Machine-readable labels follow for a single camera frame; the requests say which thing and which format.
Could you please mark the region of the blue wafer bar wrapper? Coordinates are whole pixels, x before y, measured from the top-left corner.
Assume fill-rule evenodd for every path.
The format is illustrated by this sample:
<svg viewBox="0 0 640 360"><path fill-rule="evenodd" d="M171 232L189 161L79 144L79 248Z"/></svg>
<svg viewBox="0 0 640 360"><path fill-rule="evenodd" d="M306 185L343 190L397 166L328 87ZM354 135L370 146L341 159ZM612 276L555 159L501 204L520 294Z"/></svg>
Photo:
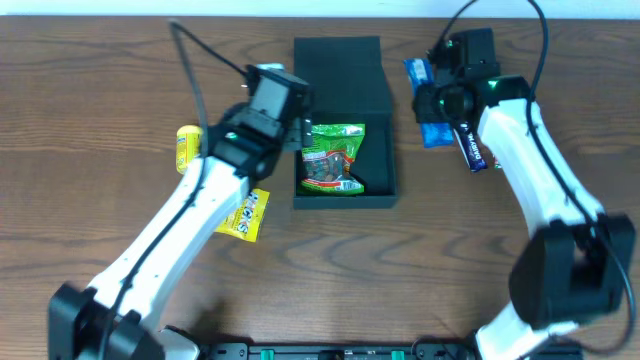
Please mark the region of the blue wafer bar wrapper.
<svg viewBox="0 0 640 360"><path fill-rule="evenodd" d="M414 99L418 98L419 89L434 84L432 66L426 58L410 58L403 61L411 85ZM426 122L416 117L419 125L423 146L435 148L448 146L453 143L451 127L446 122Z"/></svg>

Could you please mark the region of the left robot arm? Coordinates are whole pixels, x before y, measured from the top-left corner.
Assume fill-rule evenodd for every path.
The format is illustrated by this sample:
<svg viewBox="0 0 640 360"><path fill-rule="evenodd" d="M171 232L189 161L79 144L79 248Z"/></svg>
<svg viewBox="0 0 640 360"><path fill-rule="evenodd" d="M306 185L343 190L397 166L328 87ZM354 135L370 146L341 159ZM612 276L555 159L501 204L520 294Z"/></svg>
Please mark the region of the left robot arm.
<svg viewBox="0 0 640 360"><path fill-rule="evenodd" d="M200 153L134 242L83 290L62 285L48 306L51 359L197 359L199 345L158 323L216 228L269 177L282 152L310 144L310 85L250 66L249 99L204 125Z"/></svg>

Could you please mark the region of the dark blue Dairy Milk bar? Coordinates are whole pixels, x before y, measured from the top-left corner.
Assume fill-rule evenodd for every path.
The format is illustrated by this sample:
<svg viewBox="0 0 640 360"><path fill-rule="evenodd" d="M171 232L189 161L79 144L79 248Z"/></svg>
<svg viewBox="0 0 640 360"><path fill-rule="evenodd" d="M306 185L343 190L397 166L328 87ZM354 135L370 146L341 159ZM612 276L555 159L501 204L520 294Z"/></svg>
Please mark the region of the dark blue Dairy Milk bar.
<svg viewBox="0 0 640 360"><path fill-rule="evenodd" d="M475 173L487 169L471 126L466 122L457 123L454 125L454 134L470 171Z"/></svg>

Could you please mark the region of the yellow Mentos bottle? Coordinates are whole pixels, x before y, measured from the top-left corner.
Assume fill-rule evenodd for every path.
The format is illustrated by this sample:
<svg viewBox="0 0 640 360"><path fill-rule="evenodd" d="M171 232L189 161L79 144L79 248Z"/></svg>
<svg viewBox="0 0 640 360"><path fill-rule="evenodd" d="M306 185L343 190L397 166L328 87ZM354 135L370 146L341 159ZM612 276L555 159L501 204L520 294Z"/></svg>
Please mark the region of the yellow Mentos bottle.
<svg viewBox="0 0 640 360"><path fill-rule="evenodd" d="M196 125L184 125L176 133L176 170L184 174L191 161L199 155L203 130Z"/></svg>

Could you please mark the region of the yellow Hacks candy bag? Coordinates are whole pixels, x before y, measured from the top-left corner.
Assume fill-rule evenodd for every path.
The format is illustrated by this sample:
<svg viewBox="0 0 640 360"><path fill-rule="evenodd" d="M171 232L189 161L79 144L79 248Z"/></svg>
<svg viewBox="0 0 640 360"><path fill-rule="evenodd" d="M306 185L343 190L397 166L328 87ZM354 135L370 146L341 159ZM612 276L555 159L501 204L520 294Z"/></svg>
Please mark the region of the yellow Hacks candy bag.
<svg viewBox="0 0 640 360"><path fill-rule="evenodd" d="M215 232L255 243L259 237L269 198L268 191L254 189L242 205L216 228Z"/></svg>

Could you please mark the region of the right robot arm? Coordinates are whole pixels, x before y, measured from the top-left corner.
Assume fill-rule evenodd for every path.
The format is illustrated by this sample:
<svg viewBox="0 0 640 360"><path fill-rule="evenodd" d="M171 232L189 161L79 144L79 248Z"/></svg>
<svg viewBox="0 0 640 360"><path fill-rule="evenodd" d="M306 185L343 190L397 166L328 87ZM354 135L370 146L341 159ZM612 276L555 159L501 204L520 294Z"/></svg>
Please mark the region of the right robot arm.
<svg viewBox="0 0 640 360"><path fill-rule="evenodd" d="M441 37L405 63L422 126L453 131L467 164L480 148L500 163L521 207L529 242L509 276L509 302L473 337L479 359L562 359L584 346L571 333L634 300L628 275L636 231L609 215L580 183L549 135L534 83L505 75L493 33Z"/></svg>

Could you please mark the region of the green snack bag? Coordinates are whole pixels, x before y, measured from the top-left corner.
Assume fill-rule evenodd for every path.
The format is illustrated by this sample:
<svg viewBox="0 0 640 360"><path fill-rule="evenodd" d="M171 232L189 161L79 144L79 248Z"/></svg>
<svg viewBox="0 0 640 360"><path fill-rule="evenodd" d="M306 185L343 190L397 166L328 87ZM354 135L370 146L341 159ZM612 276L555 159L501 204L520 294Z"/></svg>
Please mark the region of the green snack bag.
<svg viewBox="0 0 640 360"><path fill-rule="evenodd" d="M313 125L313 144L302 149L302 188L311 193L326 195L350 196L363 193L364 185L351 175L351 166L365 134L364 124Z"/></svg>

